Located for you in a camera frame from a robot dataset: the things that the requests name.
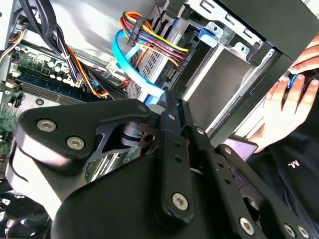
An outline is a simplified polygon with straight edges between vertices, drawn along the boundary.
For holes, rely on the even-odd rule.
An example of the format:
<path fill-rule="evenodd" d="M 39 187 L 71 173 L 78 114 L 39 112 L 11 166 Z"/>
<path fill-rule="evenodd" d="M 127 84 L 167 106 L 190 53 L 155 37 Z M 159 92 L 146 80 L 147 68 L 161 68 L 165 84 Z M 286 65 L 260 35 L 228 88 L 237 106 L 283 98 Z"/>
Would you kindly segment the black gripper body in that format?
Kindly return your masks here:
<path fill-rule="evenodd" d="M 169 226 L 155 216 L 159 162 L 136 159 L 73 192 L 59 208 L 53 239 L 237 239 L 210 180 L 192 172 L 195 217 Z"/>

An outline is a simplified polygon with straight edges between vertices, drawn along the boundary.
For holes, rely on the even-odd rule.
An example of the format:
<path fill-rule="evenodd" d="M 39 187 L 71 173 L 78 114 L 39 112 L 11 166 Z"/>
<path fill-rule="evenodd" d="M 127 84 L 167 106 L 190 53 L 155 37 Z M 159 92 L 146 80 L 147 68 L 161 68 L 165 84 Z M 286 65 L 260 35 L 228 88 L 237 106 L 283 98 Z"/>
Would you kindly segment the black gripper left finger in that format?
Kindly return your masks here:
<path fill-rule="evenodd" d="M 194 202 L 177 106 L 166 91 L 149 106 L 125 99 L 24 111 L 6 177 L 54 219 L 65 199 L 85 185 L 88 163 L 140 147 L 160 161 L 156 215 L 170 223 L 188 224 L 194 218 Z"/>

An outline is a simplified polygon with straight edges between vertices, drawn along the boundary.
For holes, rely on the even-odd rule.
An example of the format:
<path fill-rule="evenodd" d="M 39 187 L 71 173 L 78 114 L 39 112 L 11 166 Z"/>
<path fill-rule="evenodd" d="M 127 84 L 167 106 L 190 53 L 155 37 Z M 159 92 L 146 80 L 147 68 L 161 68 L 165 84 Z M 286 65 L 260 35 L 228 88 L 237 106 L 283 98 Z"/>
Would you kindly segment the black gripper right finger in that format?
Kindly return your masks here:
<path fill-rule="evenodd" d="M 207 134 L 193 123 L 188 102 L 180 100 L 182 133 L 189 152 L 203 167 L 213 187 L 212 218 L 224 239 L 312 239 L 313 231 L 275 195 L 230 147 L 213 148 Z"/>

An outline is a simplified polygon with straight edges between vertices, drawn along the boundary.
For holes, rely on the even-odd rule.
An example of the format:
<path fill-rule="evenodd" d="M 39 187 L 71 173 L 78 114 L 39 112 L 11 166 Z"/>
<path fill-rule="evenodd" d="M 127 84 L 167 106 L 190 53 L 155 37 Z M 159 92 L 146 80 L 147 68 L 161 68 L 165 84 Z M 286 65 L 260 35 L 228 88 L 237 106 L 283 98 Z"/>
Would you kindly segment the person's left hand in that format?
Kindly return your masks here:
<path fill-rule="evenodd" d="M 319 89 L 319 81 L 312 80 L 306 92 L 302 94 L 305 77 L 298 75 L 283 101 L 289 81 L 288 77 L 281 77 L 266 95 L 263 108 L 264 123 L 249 138 L 250 142 L 258 145 L 256 153 L 288 136 L 305 122 L 312 109 Z"/>

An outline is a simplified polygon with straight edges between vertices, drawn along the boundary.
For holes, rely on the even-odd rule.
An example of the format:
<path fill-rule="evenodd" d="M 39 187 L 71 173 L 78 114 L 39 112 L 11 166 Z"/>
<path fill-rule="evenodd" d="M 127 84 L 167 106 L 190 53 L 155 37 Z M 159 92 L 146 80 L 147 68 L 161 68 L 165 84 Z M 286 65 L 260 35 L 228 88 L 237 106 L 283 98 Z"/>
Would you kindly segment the person's right hand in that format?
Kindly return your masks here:
<path fill-rule="evenodd" d="M 290 66 L 292 74 L 313 70 L 319 67 L 319 35 L 309 43 L 297 60 Z"/>

